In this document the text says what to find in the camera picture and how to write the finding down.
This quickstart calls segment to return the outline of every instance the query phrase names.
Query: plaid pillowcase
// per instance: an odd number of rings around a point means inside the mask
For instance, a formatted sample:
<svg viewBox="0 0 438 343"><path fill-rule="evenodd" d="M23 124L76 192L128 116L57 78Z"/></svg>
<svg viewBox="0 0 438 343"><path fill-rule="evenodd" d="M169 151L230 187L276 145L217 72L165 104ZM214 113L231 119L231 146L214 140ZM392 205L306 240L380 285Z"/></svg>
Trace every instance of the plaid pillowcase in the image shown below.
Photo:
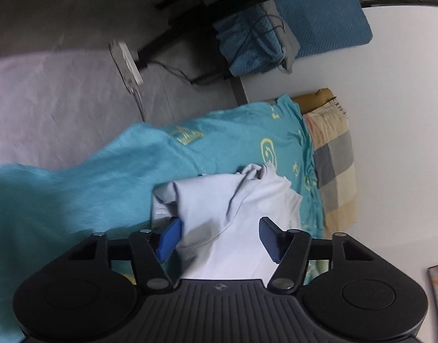
<svg viewBox="0 0 438 343"><path fill-rule="evenodd" d="M357 219L357 185L347 115L338 100L305 114L314 144L314 164L325 214L325 236Z"/></svg>

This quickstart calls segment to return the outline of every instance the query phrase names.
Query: white t-shirt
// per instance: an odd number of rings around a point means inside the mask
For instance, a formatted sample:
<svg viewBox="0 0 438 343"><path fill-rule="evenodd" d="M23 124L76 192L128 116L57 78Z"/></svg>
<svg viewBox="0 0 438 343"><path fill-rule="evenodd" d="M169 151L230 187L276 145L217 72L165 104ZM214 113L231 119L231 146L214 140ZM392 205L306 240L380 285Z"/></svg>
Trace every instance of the white t-shirt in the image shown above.
<svg viewBox="0 0 438 343"><path fill-rule="evenodd" d="M260 241L261 217L282 230L300 228L302 197L271 163L166 183L154 190L153 199L153 227L171 216L182 220L176 248L182 278L260 278L266 285L278 265Z"/></svg>

